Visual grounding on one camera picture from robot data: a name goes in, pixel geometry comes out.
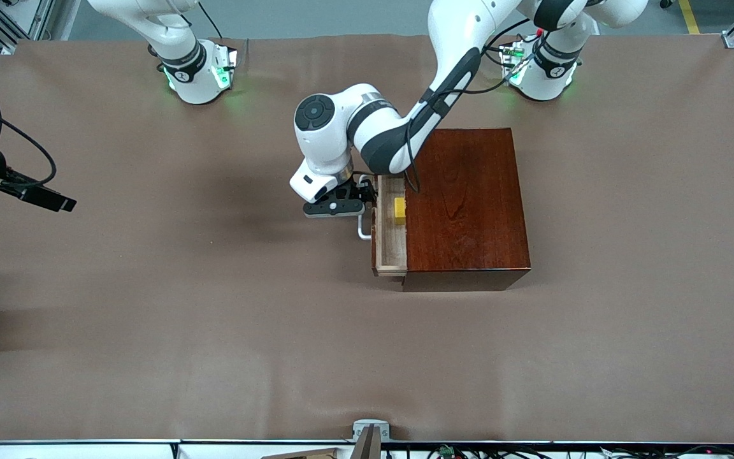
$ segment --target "yellow block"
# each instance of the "yellow block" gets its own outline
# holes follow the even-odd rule
[[[396,224],[407,223],[407,203],[404,198],[396,198],[395,201]]]

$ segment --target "open drawer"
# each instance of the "open drawer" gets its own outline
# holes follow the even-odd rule
[[[378,175],[373,207],[373,272],[376,276],[404,277],[407,273],[407,227],[397,224],[396,198],[405,197],[404,175]]]

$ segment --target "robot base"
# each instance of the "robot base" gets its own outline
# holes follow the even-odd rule
[[[163,71],[169,79],[169,87],[177,92],[180,99],[193,105],[207,104],[222,94],[222,91],[231,89],[236,67],[236,50],[209,40],[199,41],[206,50],[206,64],[198,70],[191,82],[179,79],[188,78],[185,73],[179,75],[179,72],[175,72],[170,75],[168,70]]]
[[[531,36],[527,37],[526,41],[515,41],[515,43],[509,46],[501,47],[501,62],[511,64],[512,66],[519,64],[525,56],[531,55],[534,43],[538,43],[538,40],[536,40],[536,37]],[[555,78],[549,78],[545,74],[545,70],[538,67],[533,61],[529,62],[525,69],[521,70],[517,75],[512,76],[512,79],[509,80],[509,86],[515,87],[523,96],[533,101],[542,102],[556,99],[571,84],[573,73],[577,69],[577,64],[574,64],[568,71],[565,71],[562,67],[558,67],[557,69],[562,74]],[[508,75],[509,70],[507,67],[503,67],[504,77]]]

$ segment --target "table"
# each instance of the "table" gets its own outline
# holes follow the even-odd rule
[[[187,106],[142,43],[23,43],[5,116],[55,155],[56,215],[0,194],[0,439],[734,442],[734,50],[593,37],[548,103],[463,97],[511,127],[533,271],[504,293],[405,294],[352,219],[288,179],[315,91],[408,110],[423,37],[251,41],[236,91]],[[499,70],[484,63],[474,87]],[[6,131],[13,166],[38,152]]]

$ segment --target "yellow floor line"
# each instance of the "yellow floor line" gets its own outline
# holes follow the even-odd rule
[[[696,23],[696,17],[693,15],[693,8],[690,6],[690,0],[679,0],[681,12],[684,15],[684,22],[687,23],[687,32],[690,34],[701,34]]]

